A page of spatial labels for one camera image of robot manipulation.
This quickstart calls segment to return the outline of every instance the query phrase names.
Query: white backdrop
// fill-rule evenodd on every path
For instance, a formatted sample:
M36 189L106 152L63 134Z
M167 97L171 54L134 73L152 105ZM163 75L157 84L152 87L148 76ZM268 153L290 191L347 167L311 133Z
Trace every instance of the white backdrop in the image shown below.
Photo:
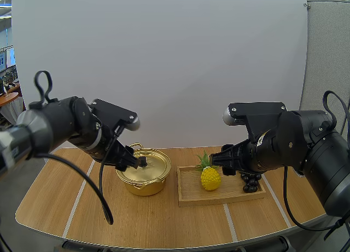
M100 98L138 113L123 144L238 143L229 103L298 109L307 38L305 0L13 0L13 41L26 105L36 71L52 97Z

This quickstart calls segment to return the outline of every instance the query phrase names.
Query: white line on table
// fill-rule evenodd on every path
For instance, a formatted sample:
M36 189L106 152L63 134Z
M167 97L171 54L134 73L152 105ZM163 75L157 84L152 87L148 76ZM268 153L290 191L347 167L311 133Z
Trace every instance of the white line on table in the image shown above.
M283 217L285 223L287 224L288 227L291 227L291 224L290 224L290 222L289 222L289 219L288 219L287 215L285 214L285 212L284 212L284 210L283 210L283 208L282 208L282 206L281 206L281 204L280 204L280 202L279 202L277 196L275 195L275 192L273 191L271 185L270 185L269 182L267 181L267 179L266 179L266 177L265 177L264 174L261 175L261 177L263 178L265 184L267 185L267 188L268 188L269 191L271 192L271 195L272 195L272 197L273 197L273 200L275 201L275 203L276 203L276 205L277 205L277 207L278 207L280 213L282 214L282 217Z
M232 218L231 218L231 214L230 214L230 210L229 210L228 204L223 204L223 206L224 206L227 222L229 223L231 236L232 236L232 241L233 242L238 242L235 226L234 226L234 223L232 222Z
M94 167L94 164L95 164L95 160L93 160L91 162L91 165L89 167L89 170L87 171L86 175L89 176L90 173L91 173L91 170L92 168ZM83 183L81 184L81 187L80 187L80 190L78 192L78 195L75 199L75 202L74 202L74 205L72 207L72 211L71 211L71 214L69 215L69 218L68 218L68 221L66 223L66 228L63 232L63 235L62 235L62 238L66 238L67 237L67 233L68 233L68 230L69 230L69 227L71 226L71 222L73 220L73 217L74 217L74 213L75 213L75 210L78 206L78 203L79 203L79 200L80 200L80 197L81 197L81 193L83 193L83 190L84 190L84 187L85 187L85 184L86 184L86 180L83 181Z

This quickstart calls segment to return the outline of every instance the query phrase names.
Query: wooden tray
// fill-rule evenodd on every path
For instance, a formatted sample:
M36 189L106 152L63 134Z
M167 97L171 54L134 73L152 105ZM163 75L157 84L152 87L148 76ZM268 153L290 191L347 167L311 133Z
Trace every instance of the wooden tray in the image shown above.
M195 166L179 166L177 168L179 207L234 203L266 196L266 191L260 182L257 192L244 193L245 182L239 173L229 177L223 175L221 169L218 169L218 173L221 175L220 187L207 191L201 184L201 172Z

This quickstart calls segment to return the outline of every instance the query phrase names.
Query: pot lid knob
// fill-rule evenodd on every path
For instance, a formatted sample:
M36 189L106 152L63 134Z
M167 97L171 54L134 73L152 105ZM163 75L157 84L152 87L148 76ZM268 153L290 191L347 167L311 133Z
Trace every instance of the pot lid knob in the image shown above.
M139 164L140 167L147 166L147 159L145 156L140 156L138 159L140 160L140 164Z

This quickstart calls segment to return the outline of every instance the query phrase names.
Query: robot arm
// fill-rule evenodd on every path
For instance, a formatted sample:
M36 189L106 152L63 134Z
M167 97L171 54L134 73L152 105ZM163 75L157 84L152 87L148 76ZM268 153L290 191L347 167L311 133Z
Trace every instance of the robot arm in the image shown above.
M261 174L293 167L305 175L331 216L350 211L350 158L347 142L320 110L287 111L283 103L233 103L224 113L228 125L246 125L249 139L225 145L211 164L225 175L236 170Z
M38 84L38 76L45 73L49 89L45 94ZM139 160L133 156L133 149L121 145L114 137L123 129L134 131L139 128L136 113L96 99L89 106L83 98L69 97L49 99L52 87L51 76L40 71L35 77L41 101L29 105L30 110L20 114L13 128L0 133L0 162L8 167L41 153L49 153L68 140L97 162L101 162L109 147L110 154L105 164L125 171L128 166L138 167Z

